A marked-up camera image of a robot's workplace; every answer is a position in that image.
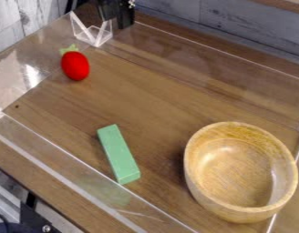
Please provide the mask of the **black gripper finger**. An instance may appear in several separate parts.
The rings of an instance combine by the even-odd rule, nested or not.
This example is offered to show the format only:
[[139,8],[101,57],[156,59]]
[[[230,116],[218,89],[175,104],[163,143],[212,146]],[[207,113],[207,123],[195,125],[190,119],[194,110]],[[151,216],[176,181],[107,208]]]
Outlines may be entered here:
[[116,0],[97,0],[97,9],[103,21],[116,17]]
[[117,28],[125,29],[135,22],[135,0],[117,0]]

